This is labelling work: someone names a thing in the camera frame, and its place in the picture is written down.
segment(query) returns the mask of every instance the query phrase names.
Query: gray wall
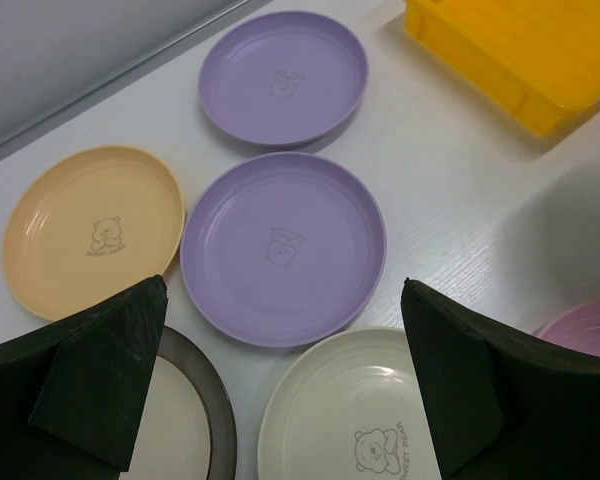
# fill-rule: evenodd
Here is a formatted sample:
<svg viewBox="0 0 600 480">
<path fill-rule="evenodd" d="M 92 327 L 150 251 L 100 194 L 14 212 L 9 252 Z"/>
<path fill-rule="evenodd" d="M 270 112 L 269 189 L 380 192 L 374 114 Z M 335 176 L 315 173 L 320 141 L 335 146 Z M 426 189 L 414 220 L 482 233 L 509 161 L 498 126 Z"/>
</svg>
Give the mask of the gray wall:
<svg viewBox="0 0 600 480">
<path fill-rule="evenodd" d="M 0 0 L 0 141 L 236 0 Z"/>
</svg>

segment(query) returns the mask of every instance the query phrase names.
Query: yellow plate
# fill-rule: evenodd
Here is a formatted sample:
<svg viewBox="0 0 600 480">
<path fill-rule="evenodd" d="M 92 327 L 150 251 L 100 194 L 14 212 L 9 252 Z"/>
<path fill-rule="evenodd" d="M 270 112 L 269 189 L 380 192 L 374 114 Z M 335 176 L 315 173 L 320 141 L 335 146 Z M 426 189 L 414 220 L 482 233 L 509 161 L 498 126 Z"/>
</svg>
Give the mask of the yellow plate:
<svg viewBox="0 0 600 480">
<path fill-rule="evenodd" d="M 62 319 L 164 273 L 184 220 L 178 182 L 157 158 L 116 146 L 78 153 L 36 180 L 11 214 L 7 284 L 29 311 Z"/>
</svg>

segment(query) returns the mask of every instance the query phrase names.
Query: plate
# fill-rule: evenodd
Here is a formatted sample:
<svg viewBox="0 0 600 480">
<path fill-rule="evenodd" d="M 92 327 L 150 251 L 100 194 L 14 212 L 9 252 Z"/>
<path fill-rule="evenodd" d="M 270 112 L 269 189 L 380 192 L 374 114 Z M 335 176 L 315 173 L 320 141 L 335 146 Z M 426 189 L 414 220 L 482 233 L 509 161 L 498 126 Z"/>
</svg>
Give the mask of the plate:
<svg viewBox="0 0 600 480">
<path fill-rule="evenodd" d="M 600 357 L 600 301 L 568 311 L 538 336 L 555 345 Z"/>
<path fill-rule="evenodd" d="M 215 368 L 168 327 L 158 357 L 131 468 L 120 478 L 234 480 L 235 419 Z"/>
<path fill-rule="evenodd" d="M 243 23 L 211 50 L 198 90 L 221 130 L 267 146 L 315 140 L 344 122 L 367 85 L 364 48 L 345 26 L 309 12 Z"/>
<path fill-rule="evenodd" d="M 439 480 L 404 331 L 353 330 L 308 350 L 273 393 L 260 480 Z"/>
<path fill-rule="evenodd" d="M 6 282 L 31 312 L 65 318 L 163 274 L 184 219 L 178 183 L 154 156 L 117 146 L 78 153 L 38 178 L 11 214 Z"/>
<path fill-rule="evenodd" d="M 296 152 L 257 157 L 202 195 L 180 247 L 189 295 L 243 342 L 291 347 L 346 326 L 384 266 L 382 215 L 339 165 Z"/>
</svg>

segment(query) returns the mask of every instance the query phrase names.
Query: black-rimmed plate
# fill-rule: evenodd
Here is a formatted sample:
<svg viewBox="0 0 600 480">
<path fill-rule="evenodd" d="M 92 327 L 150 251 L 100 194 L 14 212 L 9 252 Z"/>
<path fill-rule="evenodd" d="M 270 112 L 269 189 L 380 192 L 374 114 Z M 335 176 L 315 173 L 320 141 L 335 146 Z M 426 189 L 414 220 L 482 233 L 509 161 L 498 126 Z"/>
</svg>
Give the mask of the black-rimmed plate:
<svg viewBox="0 0 600 480">
<path fill-rule="evenodd" d="M 237 459 L 231 402 L 211 362 L 164 328 L 138 439 L 123 480 L 233 480 Z"/>
</svg>

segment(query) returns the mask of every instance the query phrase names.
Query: plate rim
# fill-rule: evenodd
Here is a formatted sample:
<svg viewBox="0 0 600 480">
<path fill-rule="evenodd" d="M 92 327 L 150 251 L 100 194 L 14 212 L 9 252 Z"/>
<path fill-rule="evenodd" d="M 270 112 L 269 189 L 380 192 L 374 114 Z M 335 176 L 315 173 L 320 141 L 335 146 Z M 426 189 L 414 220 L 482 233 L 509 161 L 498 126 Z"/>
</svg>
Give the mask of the plate rim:
<svg viewBox="0 0 600 480">
<path fill-rule="evenodd" d="M 364 62 L 361 64 L 364 78 L 363 78 L 363 82 L 362 82 L 362 88 L 360 89 L 360 94 L 358 95 L 358 98 L 355 100 L 355 102 L 352 102 L 351 106 L 337 121 L 335 121 L 332 125 L 330 125 L 328 128 L 326 128 L 322 133 L 313 135 L 311 137 L 306 137 L 303 139 L 287 141 L 287 142 L 259 142 L 257 140 L 251 140 L 251 139 L 245 138 L 241 135 L 236 135 L 235 133 L 228 131 L 224 126 L 220 125 L 216 121 L 216 119 L 210 112 L 209 106 L 207 104 L 208 100 L 205 100 L 205 98 L 207 98 L 207 97 L 202 95 L 202 93 L 201 93 L 203 90 L 202 89 L 203 76 L 206 73 L 208 73 L 209 68 L 210 68 L 209 67 L 209 64 L 211 62 L 210 58 L 213 55 L 213 53 L 216 52 L 216 50 L 218 48 L 220 48 L 219 46 L 221 44 L 228 41 L 228 39 L 230 39 L 230 37 L 232 35 L 234 35 L 235 32 L 241 30 L 242 28 L 245 28 L 247 25 L 251 24 L 252 22 L 261 21 L 262 19 L 266 19 L 269 17 L 289 15 L 289 14 L 313 16 L 316 18 L 320 18 L 322 20 L 327 20 L 327 21 L 337 25 L 338 27 L 342 28 L 351 37 L 351 39 L 353 39 L 354 43 L 356 44 L 356 47 L 362 53 L 362 58 L 364 59 Z M 351 28 L 347 27 L 343 23 L 337 21 L 336 19 L 334 19 L 330 16 L 323 15 L 321 13 L 311 12 L 308 10 L 281 10 L 279 12 L 272 12 L 272 13 L 267 13 L 265 15 L 259 15 L 257 17 L 251 18 L 249 20 L 246 20 L 246 21 L 240 23 L 239 25 L 235 26 L 234 28 L 229 30 L 227 33 L 222 35 L 222 37 L 213 45 L 213 47 L 211 47 L 211 49 L 205 56 L 205 58 L 202 62 L 202 66 L 200 67 L 200 72 L 198 73 L 198 81 L 197 81 L 198 101 L 199 101 L 199 104 L 202 106 L 202 110 L 204 111 L 207 119 L 209 119 L 216 128 L 218 128 L 224 134 L 226 134 L 232 138 L 235 138 L 237 140 L 240 140 L 242 142 L 245 142 L 245 143 L 248 143 L 251 145 L 258 145 L 258 146 L 264 146 L 264 147 L 272 147 L 272 148 L 293 147 L 293 146 L 298 146 L 298 145 L 304 145 L 306 143 L 310 143 L 319 138 L 322 138 L 325 135 L 329 134 L 330 132 L 334 131 L 336 128 L 338 128 L 340 125 L 342 125 L 344 122 L 346 122 L 346 120 L 349 117 L 351 117 L 351 115 L 353 115 L 353 113 L 358 109 L 358 107 L 360 107 L 360 104 L 362 103 L 362 99 L 364 98 L 367 88 L 369 87 L 369 77 L 370 77 L 369 55 L 367 54 L 367 51 L 364 48 L 364 44 L 362 43 L 360 38 L 358 38 L 358 36 L 353 32 L 353 30 Z"/>
<path fill-rule="evenodd" d="M 210 446 L 206 480 L 233 480 L 238 460 L 238 436 L 231 399 L 220 374 L 195 343 L 166 325 L 157 356 L 187 378 L 204 407 Z M 183 357 L 194 360 L 195 367 L 188 368 Z"/>
<path fill-rule="evenodd" d="M 48 315 L 48 313 L 43 313 L 41 311 L 38 311 L 38 309 L 33 308 L 30 305 L 28 305 L 27 302 L 25 302 L 22 299 L 22 297 L 20 296 L 20 294 L 16 292 L 16 289 L 14 288 L 12 282 L 10 281 L 10 277 L 9 277 L 9 275 L 7 273 L 7 269 L 5 267 L 5 258 L 6 258 L 5 246 L 6 246 L 6 242 L 7 242 L 7 236 L 9 235 L 9 230 L 11 229 L 11 226 L 13 224 L 13 218 L 14 218 L 16 212 L 18 211 L 18 208 L 20 207 L 20 205 L 22 205 L 22 203 L 24 202 L 24 200 L 27 198 L 27 195 L 29 195 L 29 192 L 40 181 L 42 181 L 47 175 L 51 174 L 54 170 L 60 168 L 66 162 L 75 161 L 76 157 L 79 157 L 81 155 L 84 155 L 86 153 L 90 153 L 90 152 L 93 152 L 93 151 L 96 151 L 96 150 L 105 150 L 105 149 L 111 149 L 111 148 L 117 148 L 117 149 L 123 149 L 123 150 L 130 150 L 130 151 L 138 152 L 138 153 L 141 153 L 143 155 L 146 155 L 146 156 L 150 157 L 154 162 L 156 162 L 158 165 L 160 165 L 162 168 L 164 168 L 166 170 L 166 172 L 171 177 L 171 179 L 173 180 L 173 182 L 174 182 L 174 184 L 176 186 L 177 196 L 178 196 L 178 199 L 179 199 L 179 207 L 180 207 L 179 208 L 179 213 L 178 213 L 178 216 L 180 217 L 180 221 L 179 221 L 179 223 L 180 223 L 180 230 L 179 230 L 179 235 L 177 236 L 177 238 L 179 240 L 177 242 L 175 242 L 174 245 L 172 246 L 172 250 L 173 251 L 170 253 L 169 260 L 166 262 L 166 264 L 162 268 L 162 271 L 161 272 L 156 272 L 156 273 L 159 273 L 161 275 L 165 274 L 165 272 L 169 269 L 169 266 L 173 263 L 173 260 L 176 257 L 176 254 L 178 253 L 178 248 L 180 248 L 180 239 L 182 238 L 182 234 L 183 234 L 184 226 L 185 226 L 185 221 L 186 221 L 186 218 L 187 218 L 186 203 L 185 203 L 185 199 L 184 199 L 184 192 L 182 190 L 182 185 L 180 184 L 180 181 L 178 180 L 178 177 L 175 175 L 174 171 L 164 161 L 162 161 L 158 156 L 154 155 L 150 151 L 145 150 L 143 148 L 138 148 L 138 147 L 134 147 L 134 146 L 130 146 L 130 145 L 123 145 L 123 144 L 107 144 L 107 145 L 98 145 L 98 146 L 95 146 L 95 147 L 85 148 L 85 149 L 79 150 L 79 151 L 77 151 L 75 153 L 72 153 L 72 154 L 70 154 L 67 157 L 62 158 L 59 162 L 56 162 L 55 164 L 51 165 L 50 167 L 48 167 L 47 169 L 45 169 L 40 175 L 38 175 L 35 178 L 35 180 L 33 180 L 26 187 L 25 191 L 18 197 L 18 200 L 16 201 L 15 205 L 11 209 L 11 212 L 9 213 L 9 217 L 7 219 L 6 225 L 5 225 L 3 233 L 2 233 L 2 245 L 1 245 L 1 252 L 0 252 L 0 268 L 2 270 L 2 276 L 4 277 L 4 280 L 5 280 L 5 283 L 7 285 L 7 288 L 11 292 L 11 295 L 13 296 L 13 298 L 25 310 L 27 310 L 28 312 L 32 313 L 33 315 L 35 315 L 37 317 L 40 317 L 40 318 L 42 318 L 44 320 L 47 320 L 49 322 L 59 321 L 59 320 L 62 320 L 62 319 L 52 320 L 51 318 L 49 318 L 50 316 Z"/>
<path fill-rule="evenodd" d="M 591 301 L 587 301 L 587 302 L 583 302 L 583 303 L 579 303 L 575 306 L 572 306 L 568 310 L 562 312 L 557 317 L 550 320 L 548 323 L 546 323 L 542 327 L 535 330 L 531 335 L 533 335 L 534 337 L 537 337 L 541 340 L 548 341 L 544 337 L 546 335 L 548 335 L 549 332 L 552 331 L 554 328 L 557 328 L 559 323 L 562 323 L 567 317 L 570 317 L 571 315 L 575 315 L 580 310 L 584 310 L 585 308 L 591 307 L 593 305 L 600 305 L 600 298 L 594 299 Z"/>
<path fill-rule="evenodd" d="M 287 371 L 284 373 L 282 378 L 278 381 L 276 388 L 273 390 L 273 393 L 269 397 L 267 406 L 264 410 L 264 414 L 262 415 L 262 421 L 260 422 L 260 429 L 258 430 L 258 446 L 257 446 L 258 450 L 257 450 L 257 454 L 256 454 L 256 462 L 258 465 L 258 477 L 263 476 L 262 471 L 261 471 L 261 465 L 262 465 L 261 452 L 262 452 L 262 448 L 263 448 L 262 447 L 262 441 L 263 441 L 262 439 L 264 437 L 265 422 L 267 422 L 269 416 L 271 415 L 271 408 L 272 408 L 273 402 L 275 400 L 275 397 L 277 396 L 278 392 L 281 390 L 282 386 L 287 381 L 287 379 L 298 368 L 298 365 L 300 365 L 302 362 L 304 362 L 306 357 L 312 355 L 314 351 L 318 350 L 319 348 L 324 347 L 324 345 L 326 345 L 326 344 L 329 344 L 331 342 L 339 340 L 342 337 L 345 337 L 348 335 L 365 334 L 365 333 L 368 334 L 368 333 L 373 333 L 373 332 L 391 332 L 391 333 L 396 333 L 396 334 L 401 333 L 404 336 L 404 341 L 407 346 L 407 352 L 409 354 L 409 359 L 411 360 L 411 364 L 413 365 L 413 360 L 411 359 L 411 349 L 409 347 L 409 342 L 407 340 L 406 332 L 399 327 L 375 326 L 375 327 L 354 328 L 351 330 L 346 330 L 344 332 L 339 332 L 334 335 L 331 335 L 330 337 L 327 337 L 324 340 L 311 346 L 311 348 L 309 348 L 307 351 L 305 351 L 302 355 L 300 355 L 297 358 L 297 360 L 295 362 L 293 362 L 291 364 L 291 366 L 287 369 Z"/>
<path fill-rule="evenodd" d="M 198 205 L 200 204 L 200 202 L 202 201 L 202 199 L 207 196 L 212 190 L 214 190 L 216 188 L 216 186 L 227 176 L 232 174 L 234 171 L 243 169 L 243 168 L 247 168 L 249 165 L 252 165 L 256 162 L 261 162 L 261 161 L 265 161 L 268 160 L 270 158 L 274 158 L 277 156 L 291 156 L 291 157 L 297 157 L 298 160 L 302 161 L 301 158 L 306 158 L 306 157 L 310 157 L 311 159 L 315 159 L 315 160 L 319 160 L 322 162 L 326 162 L 327 164 L 334 166 L 335 168 L 343 171 L 345 174 L 347 174 L 350 178 L 352 178 L 353 180 L 355 180 L 366 192 L 366 194 L 368 195 L 369 199 L 371 200 L 371 204 L 373 205 L 373 208 L 375 210 L 375 212 L 378 214 L 378 219 L 380 220 L 380 226 L 381 226 L 381 234 L 382 234 L 382 259 L 380 261 L 379 264 L 379 269 L 378 269 L 378 274 L 376 275 L 376 278 L 374 280 L 373 286 L 372 288 L 369 289 L 369 291 L 367 292 L 365 298 L 363 301 L 360 302 L 360 305 L 356 308 L 356 310 L 347 318 L 346 321 L 342 322 L 337 328 L 335 328 L 334 330 L 331 331 L 331 333 L 327 334 L 327 335 L 321 335 L 319 337 L 314 338 L 313 340 L 309 340 L 306 342 L 302 342 L 302 343 L 298 343 L 297 341 L 294 342 L 276 342 L 275 344 L 273 344 L 272 342 L 254 342 L 252 340 L 246 340 L 244 338 L 240 338 L 238 336 L 234 336 L 233 334 L 228 333 L 221 325 L 218 325 L 218 323 L 214 320 L 211 320 L 210 317 L 206 314 L 207 312 L 203 311 L 203 309 L 200 308 L 199 305 L 199 301 L 197 299 L 197 295 L 194 293 L 193 289 L 191 288 L 191 286 L 189 285 L 189 281 L 187 280 L 187 275 L 185 275 L 185 268 L 184 268 L 184 256 L 185 256 L 185 248 L 183 248 L 184 244 L 185 244 L 185 240 L 187 238 L 187 234 L 189 232 L 189 225 L 192 223 L 192 218 L 193 215 L 195 214 Z M 227 335 L 230 338 L 233 338 L 235 340 L 239 340 L 240 342 L 246 343 L 248 345 L 254 345 L 256 347 L 265 347 L 265 348 L 293 348 L 293 347 L 299 347 L 299 346 L 304 346 L 304 345 L 311 345 L 312 343 L 315 342 L 321 342 L 324 341 L 326 338 L 329 338 L 330 336 L 333 336 L 334 334 L 338 334 L 338 332 L 342 329 L 345 328 L 347 325 L 349 325 L 353 320 L 355 320 L 355 318 L 358 317 L 358 315 L 360 315 L 362 313 L 362 311 L 365 309 L 365 307 L 369 304 L 369 302 L 371 301 L 371 298 L 373 297 L 373 295 L 375 294 L 375 292 L 378 289 L 378 285 L 380 283 L 380 280 L 382 279 L 382 274 L 384 273 L 384 269 L 386 266 L 386 261 L 387 261 L 387 250 L 388 250 L 388 240 L 387 240 L 387 227 L 386 227 L 386 223 L 384 220 L 384 216 L 382 215 L 382 210 L 380 209 L 380 205 L 378 204 L 377 200 L 375 199 L 375 197 L 373 196 L 373 194 L 371 193 L 371 190 L 369 190 L 369 188 L 364 184 L 364 182 L 362 182 L 362 180 L 360 180 L 360 178 L 355 175 L 351 170 L 349 170 L 348 168 L 340 165 L 339 163 L 336 163 L 332 160 L 329 160 L 325 157 L 319 156 L 319 155 L 315 155 L 312 153 L 307 153 L 307 152 L 299 152 L 299 151 L 280 151 L 280 152 L 272 152 L 272 153 L 266 153 L 264 155 L 258 155 L 256 157 L 252 157 L 232 168 L 230 168 L 229 170 L 225 171 L 224 173 L 222 173 L 218 178 L 216 178 L 213 182 L 211 182 L 211 184 L 204 190 L 204 192 L 202 192 L 202 194 L 198 197 L 198 200 L 196 201 L 196 204 L 193 206 L 193 208 L 191 209 L 191 212 L 189 213 L 188 217 L 187 217 L 187 221 L 185 223 L 184 226 L 184 231 L 182 233 L 182 238 L 180 240 L 180 253 L 179 253 L 179 265 L 180 265 L 180 273 L 182 275 L 182 280 L 184 282 L 184 286 L 185 286 L 185 290 L 187 291 L 187 294 L 189 296 L 189 298 L 191 299 L 191 301 L 193 302 L 193 304 L 195 305 L 196 309 L 200 312 L 200 314 L 204 317 L 204 319 L 210 323 L 214 328 L 216 328 L 217 330 L 219 330 L 220 332 L 222 332 L 224 335 Z"/>
</svg>

